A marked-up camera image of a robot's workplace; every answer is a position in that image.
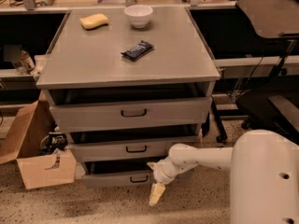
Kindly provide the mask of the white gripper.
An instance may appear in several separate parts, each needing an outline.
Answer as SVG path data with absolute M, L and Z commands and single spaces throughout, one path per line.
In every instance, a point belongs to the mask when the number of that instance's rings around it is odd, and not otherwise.
M 156 205 L 165 191 L 165 185 L 170 184 L 177 175 L 187 171 L 186 165 L 175 164 L 169 157 L 157 162 L 150 161 L 148 167 L 153 172 L 153 177 L 157 183 L 151 186 L 149 205 Z

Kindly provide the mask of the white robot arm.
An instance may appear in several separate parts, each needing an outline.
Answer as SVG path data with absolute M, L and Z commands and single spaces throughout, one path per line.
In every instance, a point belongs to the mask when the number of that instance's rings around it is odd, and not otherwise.
M 151 162 L 149 205 L 177 175 L 202 165 L 230 173 L 230 224 L 299 224 L 299 146 L 282 135 L 253 130 L 233 147 L 173 145 Z

